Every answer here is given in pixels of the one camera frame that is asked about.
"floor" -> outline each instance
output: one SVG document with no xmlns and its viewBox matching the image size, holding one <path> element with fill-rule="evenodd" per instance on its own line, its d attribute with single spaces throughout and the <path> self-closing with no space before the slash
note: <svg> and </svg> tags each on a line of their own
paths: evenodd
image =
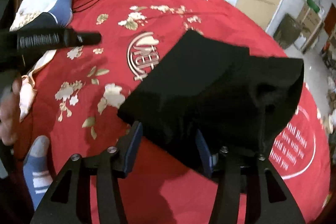
<svg viewBox="0 0 336 224">
<path fill-rule="evenodd" d="M 304 81 L 308 84 L 309 91 L 313 95 L 322 117 L 328 115 L 330 110 L 326 95 L 328 92 L 327 78 L 330 73 L 324 65 L 322 58 L 314 49 L 303 55 L 294 45 L 286 49 L 285 53 L 288 57 L 303 59 Z"/>
</svg>

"black metal bracket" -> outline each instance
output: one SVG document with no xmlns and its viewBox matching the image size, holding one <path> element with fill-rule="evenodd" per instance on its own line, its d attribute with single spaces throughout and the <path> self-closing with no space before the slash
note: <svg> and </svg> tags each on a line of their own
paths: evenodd
<svg viewBox="0 0 336 224">
<path fill-rule="evenodd" d="M 31 224 L 92 223 L 90 176 L 97 176 L 98 213 L 101 224 L 127 224 L 118 178 L 132 171 L 142 137 L 135 122 L 128 135 L 100 155 L 74 154 L 64 165 L 38 206 Z M 218 178 L 209 224 L 238 221 L 242 177 L 246 178 L 246 224 L 304 224 L 292 194 L 273 165 L 263 155 L 248 157 L 222 147 L 211 155 L 200 131 L 195 138 L 205 175 Z"/>
<path fill-rule="evenodd" d="M 45 193 L 31 224 L 92 223 L 90 176 L 97 176 L 100 223 L 127 224 L 118 178 L 132 171 L 141 137 L 142 125 L 135 122 L 128 135 L 101 154 L 72 155 Z"/>
<path fill-rule="evenodd" d="M 237 223 L 242 186 L 247 195 L 245 224 L 305 223 L 288 187 L 266 156 L 249 157 L 241 154 L 242 149 L 230 146 L 211 155 L 200 131 L 195 142 L 205 176 L 218 179 L 209 224 Z"/>
</svg>

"beige cloth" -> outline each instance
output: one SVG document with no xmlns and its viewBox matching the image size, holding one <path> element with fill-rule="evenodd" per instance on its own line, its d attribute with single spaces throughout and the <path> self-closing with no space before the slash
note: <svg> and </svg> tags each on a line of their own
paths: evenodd
<svg viewBox="0 0 336 224">
<path fill-rule="evenodd" d="M 29 113 L 36 96 L 37 91 L 34 89 L 35 80 L 33 75 L 43 69 L 45 65 L 53 59 L 55 53 L 56 50 L 47 51 L 39 61 L 37 61 L 30 73 L 22 76 L 22 87 L 20 90 L 20 121 L 22 121 Z"/>
</svg>

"leg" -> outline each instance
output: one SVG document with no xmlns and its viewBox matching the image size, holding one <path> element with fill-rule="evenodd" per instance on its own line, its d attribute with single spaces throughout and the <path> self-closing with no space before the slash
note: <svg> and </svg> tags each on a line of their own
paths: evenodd
<svg viewBox="0 0 336 224">
<path fill-rule="evenodd" d="M 24 161 L 23 173 L 34 210 L 53 182 L 47 167 L 48 148 L 49 139 L 46 136 L 37 137 Z"/>
<path fill-rule="evenodd" d="M 71 5 L 72 0 L 57 0 L 49 12 L 41 13 L 41 15 L 23 26 L 20 30 L 65 27 L 72 20 Z M 44 53 L 32 52 L 29 55 L 24 55 L 26 70 L 31 69 Z"/>
</svg>

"gold leaf print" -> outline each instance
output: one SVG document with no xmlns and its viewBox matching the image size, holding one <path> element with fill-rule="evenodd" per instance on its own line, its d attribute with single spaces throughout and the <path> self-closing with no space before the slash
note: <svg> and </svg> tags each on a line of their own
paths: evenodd
<svg viewBox="0 0 336 224">
<path fill-rule="evenodd" d="M 95 125 L 96 119 L 94 117 L 88 117 L 83 125 L 82 128 L 86 128 L 86 127 L 93 127 Z"/>
<path fill-rule="evenodd" d="M 89 74 L 87 75 L 87 77 L 91 77 L 94 73 L 95 73 L 95 71 L 96 71 L 96 66 L 94 66 L 91 70 L 90 70 L 90 72 L 89 72 Z"/>
<path fill-rule="evenodd" d="M 91 79 L 91 83 L 93 85 L 99 85 L 99 80 L 98 79 Z"/>
<path fill-rule="evenodd" d="M 138 23 L 136 23 L 135 21 L 128 21 L 125 24 L 125 27 L 129 30 L 136 31 L 138 28 Z"/>
<path fill-rule="evenodd" d="M 105 74 L 107 74 L 107 73 L 109 73 L 109 72 L 110 72 L 110 70 L 108 70 L 108 69 L 99 69 L 99 70 L 97 70 L 97 72 L 96 72 L 96 76 L 105 75 Z"/>
<path fill-rule="evenodd" d="M 94 140 L 97 138 L 97 133 L 95 132 L 94 127 L 91 127 L 91 136 Z"/>
<path fill-rule="evenodd" d="M 63 120 L 63 112 L 61 111 L 60 116 L 58 117 L 58 121 L 61 122 Z"/>
<path fill-rule="evenodd" d="M 97 23 L 96 23 L 96 25 L 99 25 L 99 24 L 103 23 L 104 21 L 107 20 L 108 17 L 109 17 L 108 14 L 101 14 L 101 15 L 99 15 L 97 17 Z"/>
<path fill-rule="evenodd" d="M 106 108 L 107 106 L 107 100 L 103 97 L 100 99 L 97 107 L 98 107 L 98 112 L 101 115 L 101 113 L 103 112 L 103 110 Z"/>
<path fill-rule="evenodd" d="M 143 9 L 147 9 L 147 7 L 145 7 L 145 6 L 141 6 L 141 7 L 136 8 L 135 11 L 136 11 L 136 12 L 139 12 L 139 11 L 141 11 L 141 10 L 143 10 Z"/>
<path fill-rule="evenodd" d="M 67 108 L 67 117 L 70 117 L 71 115 L 72 115 L 71 110 Z"/>
</svg>

